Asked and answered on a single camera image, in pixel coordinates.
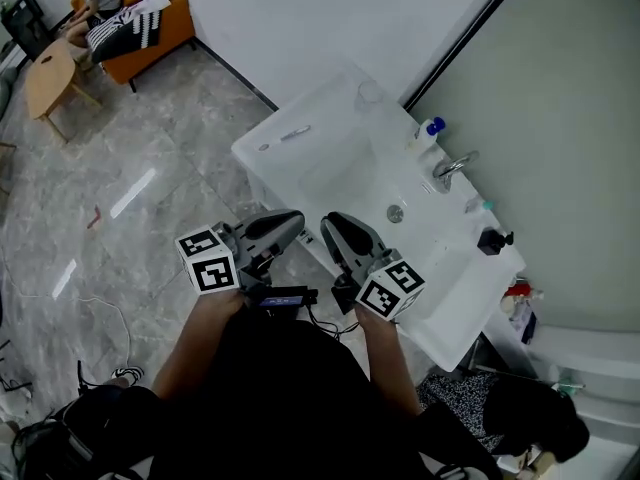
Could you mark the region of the white cloth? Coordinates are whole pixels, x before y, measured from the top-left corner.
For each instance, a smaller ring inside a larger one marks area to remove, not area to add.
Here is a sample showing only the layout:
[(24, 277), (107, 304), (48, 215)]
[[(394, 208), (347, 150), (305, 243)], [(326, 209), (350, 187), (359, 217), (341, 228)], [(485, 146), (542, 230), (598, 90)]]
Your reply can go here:
[(142, 0), (133, 6), (123, 8), (114, 16), (116, 23), (126, 25), (145, 14), (160, 12), (171, 4), (170, 0)]

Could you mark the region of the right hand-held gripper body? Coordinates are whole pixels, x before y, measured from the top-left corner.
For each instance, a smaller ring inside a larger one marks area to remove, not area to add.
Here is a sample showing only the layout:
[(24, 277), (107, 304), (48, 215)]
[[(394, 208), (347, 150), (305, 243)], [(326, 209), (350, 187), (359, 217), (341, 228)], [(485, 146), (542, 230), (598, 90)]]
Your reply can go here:
[(411, 307), (426, 288), (426, 281), (396, 249), (386, 249), (368, 266), (355, 260), (356, 269), (341, 274), (331, 292), (346, 314), (356, 304), (385, 321)]

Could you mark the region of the chrome faucet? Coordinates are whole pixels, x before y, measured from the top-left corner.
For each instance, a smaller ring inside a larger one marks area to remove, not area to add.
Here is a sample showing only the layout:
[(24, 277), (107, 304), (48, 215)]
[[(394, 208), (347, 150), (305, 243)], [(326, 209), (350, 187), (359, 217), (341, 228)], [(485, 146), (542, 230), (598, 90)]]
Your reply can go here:
[(440, 161), (432, 171), (434, 185), (439, 193), (447, 194), (451, 189), (453, 175), (479, 158), (478, 151), (471, 151), (456, 160)]

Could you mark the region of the person's right forearm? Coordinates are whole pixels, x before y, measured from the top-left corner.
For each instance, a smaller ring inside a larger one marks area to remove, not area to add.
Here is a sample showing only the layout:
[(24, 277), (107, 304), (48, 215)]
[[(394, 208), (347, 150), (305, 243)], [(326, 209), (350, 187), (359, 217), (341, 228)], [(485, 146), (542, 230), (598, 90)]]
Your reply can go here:
[(396, 412), (418, 416), (421, 406), (396, 325), (359, 304), (354, 309), (365, 336), (371, 381)]

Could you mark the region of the clear glass cup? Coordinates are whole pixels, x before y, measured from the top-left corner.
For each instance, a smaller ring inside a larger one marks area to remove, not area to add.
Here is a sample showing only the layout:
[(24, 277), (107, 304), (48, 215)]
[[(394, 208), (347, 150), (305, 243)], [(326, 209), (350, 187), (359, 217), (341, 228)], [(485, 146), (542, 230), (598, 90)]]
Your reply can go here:
[(357, 88), (354, 109), (358, 113), (369, 113), (371, 109), (384, 99), (384, 91), (374, 80), (365, 80)]

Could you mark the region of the person's left forearm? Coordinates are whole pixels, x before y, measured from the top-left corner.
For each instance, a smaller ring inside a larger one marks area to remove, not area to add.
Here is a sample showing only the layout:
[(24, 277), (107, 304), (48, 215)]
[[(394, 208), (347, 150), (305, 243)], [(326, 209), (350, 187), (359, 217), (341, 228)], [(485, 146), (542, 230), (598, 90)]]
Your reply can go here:
[(178, 400), (199, 389), (215, 358), (231, 317), (245, 302), (238, 290), (202, 295), (152, 384), (163, 400)]

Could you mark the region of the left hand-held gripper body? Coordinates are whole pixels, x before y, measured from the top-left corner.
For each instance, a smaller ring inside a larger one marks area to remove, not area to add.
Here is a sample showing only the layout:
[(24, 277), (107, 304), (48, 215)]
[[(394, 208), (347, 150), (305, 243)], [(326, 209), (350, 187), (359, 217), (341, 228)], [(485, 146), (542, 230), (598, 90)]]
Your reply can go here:
[(283, 246), (273, 232), (256, 237), (247, 228), (245, 222), (219, 222), (175, 239), (183, 269), (198, 294), (234, 289), (249, 294), (270, 284), (270, 265)]

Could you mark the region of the person's striped shoe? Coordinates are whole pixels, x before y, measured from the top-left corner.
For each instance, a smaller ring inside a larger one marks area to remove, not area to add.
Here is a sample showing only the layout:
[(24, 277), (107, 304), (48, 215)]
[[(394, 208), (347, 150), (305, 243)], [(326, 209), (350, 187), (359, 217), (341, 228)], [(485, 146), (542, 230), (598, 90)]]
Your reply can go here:
[(113, 384), (121, 388), (128, 388), (138, 384), (144, 377), (144, 370), (137, 366), (125, 366), (116, 368), (108, 384)]

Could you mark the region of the white sink vanity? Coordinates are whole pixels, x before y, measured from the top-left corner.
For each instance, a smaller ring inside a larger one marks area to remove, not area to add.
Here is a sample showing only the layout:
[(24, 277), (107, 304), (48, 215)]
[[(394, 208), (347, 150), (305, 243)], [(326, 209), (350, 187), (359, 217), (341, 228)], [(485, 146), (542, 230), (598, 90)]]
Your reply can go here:
[[(426, 281), (417, 302), (398, 319), (401, 331), (439, 367), (451, 371), (479, 337), (516, 275), (525, 266), (513, 246), (487, 256), (481, 233), (498, 229), (490, 211), (465, 215), (476, 189), (462, 173), (439, 193), (432, 171), (444, 158), (434, 147), (406, 150), (417, 122), (383, 89), (384, 99), (358, 113), (359, 84), (374, 80), (353, 63), (281, 107), (232, 147), (252, 195), (269, 209), (292, 208), (306, 218), (309, 251), (331, 273), (338, 267), (320, 234), (324, 215), (340, 211), (375, 229)], [(295, 129), (311, 130), (259, 152), (257, 147)], [(390, 205), (404, 210), (391, 223)]]

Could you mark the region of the white toothbrush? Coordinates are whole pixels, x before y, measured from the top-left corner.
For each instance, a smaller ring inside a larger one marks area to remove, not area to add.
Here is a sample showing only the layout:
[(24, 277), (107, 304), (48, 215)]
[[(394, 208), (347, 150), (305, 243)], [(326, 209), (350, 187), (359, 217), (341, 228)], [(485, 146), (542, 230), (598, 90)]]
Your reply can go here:
[(307, 132), (309, 132), (310, 130), (311, 130), (311, 126), (310, 125), (306, 125), (304, 127), (295, 129), (295, 130), (293, 130), (293, 131), (291, 131), (291, 132), (289, 132), (289, 133), (287, 133), (287, 134), (285, 134), (285, 135), (283, 135), (283, 136), (281, 136), (279, 138), (270, 139), (270, 140), (260, 144), (257, 147), (257, 150), (259, 152), (266, 151), (269, 148), (271, 148), (272, 146), (276, 146), (276, 145), (288, 142), (290, 140), (293, 140), (293, 139), (295, 139), (295, 138), (297, 138), (299, 136), (302, 136), (302, 135), (306, 134)]

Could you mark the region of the orange sofa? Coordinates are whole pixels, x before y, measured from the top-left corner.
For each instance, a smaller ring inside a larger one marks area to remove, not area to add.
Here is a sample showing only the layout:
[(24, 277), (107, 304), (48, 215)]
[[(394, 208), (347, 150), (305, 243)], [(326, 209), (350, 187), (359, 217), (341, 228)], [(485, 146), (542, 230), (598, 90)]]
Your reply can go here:
[[(160, 28), (160, 42), (133, 53), (125, 54), (103, 63), (92, 61), (89, 45), (85, 49), (91, 62), (100, 65), (118, 84), (127, 84), (135, 90), (134, 79), (156, 61), (183, 44), (191, 44), (195, 38), (195, 27), (188, 0), (171, 0), (172, 4), (163, 14)], [(72, 0), (74, 13), (81, 7), (82, 0)]]

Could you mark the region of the person's dark shirt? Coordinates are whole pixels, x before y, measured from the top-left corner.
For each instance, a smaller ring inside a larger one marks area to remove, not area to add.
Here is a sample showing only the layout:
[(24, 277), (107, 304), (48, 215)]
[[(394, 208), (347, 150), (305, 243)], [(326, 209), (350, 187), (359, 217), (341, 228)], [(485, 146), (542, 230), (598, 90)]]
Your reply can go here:
[(13, 454), (19, 480), (501, 480), (454, 417), (403, 415), (344, 345), (250, 313), (191, 394), (93, 388)]

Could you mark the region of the white lotion bottle blue pump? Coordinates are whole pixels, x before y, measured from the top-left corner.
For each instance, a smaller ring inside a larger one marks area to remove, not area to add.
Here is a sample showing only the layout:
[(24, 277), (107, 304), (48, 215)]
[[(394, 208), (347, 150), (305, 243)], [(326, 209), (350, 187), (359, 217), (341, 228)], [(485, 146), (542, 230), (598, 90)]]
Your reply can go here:
[(439, 133), (445, 128), (446, 122), (439, 116), (425, 120), (409, 139), (406, 150), (416, 155), (425, 153), (436, 143)]

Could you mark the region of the black display device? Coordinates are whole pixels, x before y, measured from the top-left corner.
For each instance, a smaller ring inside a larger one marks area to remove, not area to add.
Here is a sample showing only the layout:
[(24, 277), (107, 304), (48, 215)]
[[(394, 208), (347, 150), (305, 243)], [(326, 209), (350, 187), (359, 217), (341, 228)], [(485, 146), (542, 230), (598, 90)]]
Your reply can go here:
[(277, 307), (310, 307), (317, 303), (318, 290), (308, 286), (268, 287), (258, 296), (258, 306)]

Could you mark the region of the red toiletry bottle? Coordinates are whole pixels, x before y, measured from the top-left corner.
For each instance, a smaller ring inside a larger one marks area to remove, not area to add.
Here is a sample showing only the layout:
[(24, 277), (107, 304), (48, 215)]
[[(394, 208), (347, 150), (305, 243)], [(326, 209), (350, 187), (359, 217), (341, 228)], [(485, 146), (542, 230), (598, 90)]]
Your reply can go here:
[(535, 300), (543, 299), (544, 292), (533, 287), (527, 279), (516, 278), (515, 282), (505, 291), (503, 297)]

